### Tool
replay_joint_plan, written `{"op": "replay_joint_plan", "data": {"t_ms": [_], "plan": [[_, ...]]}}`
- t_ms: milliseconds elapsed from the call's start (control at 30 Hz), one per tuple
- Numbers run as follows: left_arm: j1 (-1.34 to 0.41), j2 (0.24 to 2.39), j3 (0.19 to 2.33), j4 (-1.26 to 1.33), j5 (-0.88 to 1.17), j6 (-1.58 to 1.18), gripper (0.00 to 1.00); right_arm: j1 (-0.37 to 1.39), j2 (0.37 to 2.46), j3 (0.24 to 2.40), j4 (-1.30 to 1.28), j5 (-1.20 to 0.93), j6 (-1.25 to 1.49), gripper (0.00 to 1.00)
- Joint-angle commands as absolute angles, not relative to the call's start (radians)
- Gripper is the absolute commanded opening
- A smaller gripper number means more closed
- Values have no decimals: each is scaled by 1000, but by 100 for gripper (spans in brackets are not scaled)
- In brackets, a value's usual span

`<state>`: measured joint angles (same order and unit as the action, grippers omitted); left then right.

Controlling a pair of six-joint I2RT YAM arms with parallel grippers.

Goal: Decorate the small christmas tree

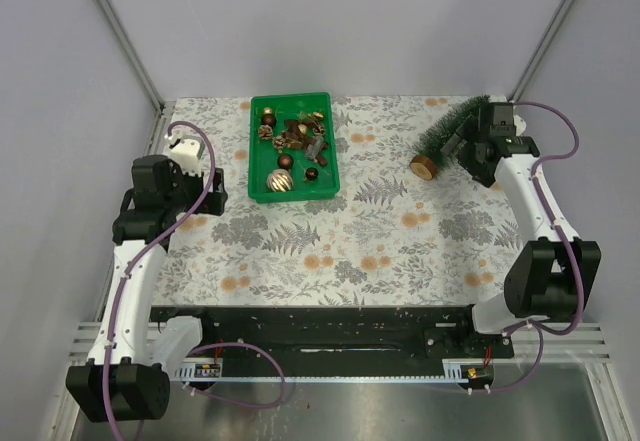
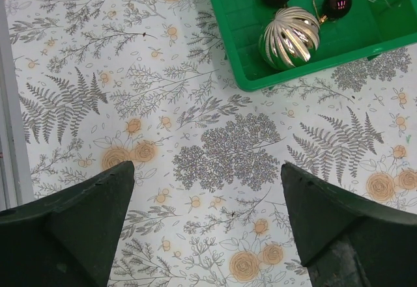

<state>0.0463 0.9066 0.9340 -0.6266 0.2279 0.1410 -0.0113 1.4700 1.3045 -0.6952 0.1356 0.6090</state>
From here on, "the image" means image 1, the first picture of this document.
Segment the small green christmas tree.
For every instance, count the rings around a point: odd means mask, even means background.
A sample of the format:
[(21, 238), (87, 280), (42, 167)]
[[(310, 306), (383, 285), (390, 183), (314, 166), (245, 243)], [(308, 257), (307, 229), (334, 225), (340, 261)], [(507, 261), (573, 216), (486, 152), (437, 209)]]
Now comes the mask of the small green christmas tree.
[(409, 163), (411, 172), (423, 180), (433, 180), (452, 162), (443, 149), (470, 117), (476, 118), (482, 107), (490, 103), (489, 95), (471, 97), (449, 109), (440, 119), (419, 136), (414, 145), (415, 155)]

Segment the silver striped bauble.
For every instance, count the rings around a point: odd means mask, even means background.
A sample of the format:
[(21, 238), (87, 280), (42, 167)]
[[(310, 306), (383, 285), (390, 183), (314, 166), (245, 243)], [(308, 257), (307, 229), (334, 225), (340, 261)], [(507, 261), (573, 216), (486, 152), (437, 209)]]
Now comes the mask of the silver striped bauble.
[(288, 170), (278, 168), (268, 174), (266, 185), (273, 192), (288, 192), (294, 187), (294, 179)]

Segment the grey metallic ornament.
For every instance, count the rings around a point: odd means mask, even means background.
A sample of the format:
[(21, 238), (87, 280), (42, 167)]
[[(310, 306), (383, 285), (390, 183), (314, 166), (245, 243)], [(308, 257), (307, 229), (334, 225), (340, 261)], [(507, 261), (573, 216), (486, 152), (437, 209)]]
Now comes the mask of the grey metallic ornament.
[(305, 156), (309, 160), (314, 160), (324, 149), (326, 142), (323, 140), (316, 140), (310, 143), (305, 148)]

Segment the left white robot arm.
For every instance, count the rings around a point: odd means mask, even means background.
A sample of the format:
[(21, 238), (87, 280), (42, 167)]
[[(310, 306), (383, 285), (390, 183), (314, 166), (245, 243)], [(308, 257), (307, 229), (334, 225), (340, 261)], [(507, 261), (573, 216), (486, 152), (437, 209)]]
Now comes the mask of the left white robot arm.
[(165, 155), (149, 155), (134, 160), (131, 176), (112, 225), (114, 269), (104, 317), (84, 365), (69, 368), (65, 380), (94, 423), (161, 418), (172, 377), (188, 353), (205, 356), (217, 343), (215, 329), (193, 316), (166, 322), (154, 342), (148, 325), (168, 230), (189, 209), (223, 214), (223, 170), (215, 168), (207, 182)]

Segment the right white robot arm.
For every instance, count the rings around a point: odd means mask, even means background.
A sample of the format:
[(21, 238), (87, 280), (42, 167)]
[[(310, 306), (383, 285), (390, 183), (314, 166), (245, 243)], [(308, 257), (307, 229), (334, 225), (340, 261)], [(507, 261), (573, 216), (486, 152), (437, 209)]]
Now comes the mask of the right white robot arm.
[(462, 354), (480, 355), (490, 346), (490, 334), (507, 337), (527, 327), (566, 336), (581, 322), (602, 253), (566, 219), (543, 170), (544, 163), (576, 151), (541, 154), (532, 137), (518, 133), (509, 102), (490, 102), (463, 116), (443, 145), (443, 154), (455, 157), (473, 180), (501, 186), (523, 243), (502, 294), (474, 305), (473, 322), (456, 330)]

